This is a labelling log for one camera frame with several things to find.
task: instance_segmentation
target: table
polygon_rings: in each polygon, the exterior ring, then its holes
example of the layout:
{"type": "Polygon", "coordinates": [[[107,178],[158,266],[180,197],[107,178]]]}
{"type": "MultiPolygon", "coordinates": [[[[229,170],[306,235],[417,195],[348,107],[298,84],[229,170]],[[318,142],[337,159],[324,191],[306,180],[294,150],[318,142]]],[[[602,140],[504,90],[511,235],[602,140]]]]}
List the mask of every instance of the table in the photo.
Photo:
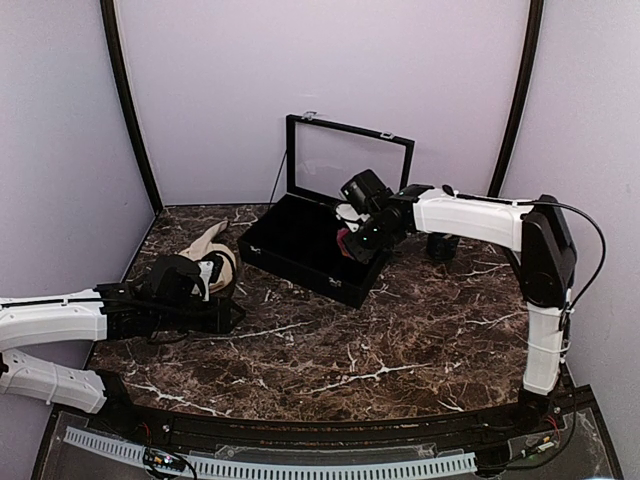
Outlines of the table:
{"type": "MultiPolygon", "coordinates": [[[[227,218],[236,240],[263,205],[166,208],[128,281],[227,218]]],[[[526,307],[500,249],[463,239],[434,265],[416,234],[394,252],[360,310],[241,265],[230,336],[192,334],[96,345],[88,365],[119,372],[136,404],[243,419],[384,420],[515,402],[527,350],[526,307]]]]}

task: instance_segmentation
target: black box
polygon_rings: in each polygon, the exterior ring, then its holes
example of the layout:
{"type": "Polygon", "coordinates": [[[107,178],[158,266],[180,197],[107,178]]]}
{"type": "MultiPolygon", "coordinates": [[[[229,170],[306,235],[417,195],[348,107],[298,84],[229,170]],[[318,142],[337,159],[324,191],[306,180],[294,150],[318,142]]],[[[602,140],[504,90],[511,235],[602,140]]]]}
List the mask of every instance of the black box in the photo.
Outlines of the black box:
{"type": "MultiPolygon", "coordinates": [[[[382,251],[367,264],[358,263],[342,255],[336,238],[338,230],[345,228],[345,225],[336,218],[333,211],[335,205],[341,201],[327,193],[303,188],[298,184],[300,178],[297,178],[299,175],[296,172],[296,148],[300,142],[296,141],[296,126],[302,124],[312,126],[312,130],[322,129],[321,135],[330,142],[330,135],[336,135],[336,144],[342,142],[345,145],[357,144],[358,148],[363,147],[360,153],[365,162],[366,156],[373,155],[376,145],[382,145],[381,142],[403,146],[404,160],[400,160],[402,157],[397,155],[396,171],[400,176],[400,188],[404,188],[409,179],[414,141],[390,133],[318,120],[309,116],[288,115],[287,194],[238,240],[240,257],[244,262],[338,302],[360,308],[378,274],[389,260],[391,252],[382,251]]],[[[353,175],[372,166],[361,162],[360,165],[355,165],[355,168],[357,171],[340,178],[340,183],[335,187],[336,194],[353,175]]],[[[325,170],[331,172],[340,169],[330,166],[325,170]]]]}

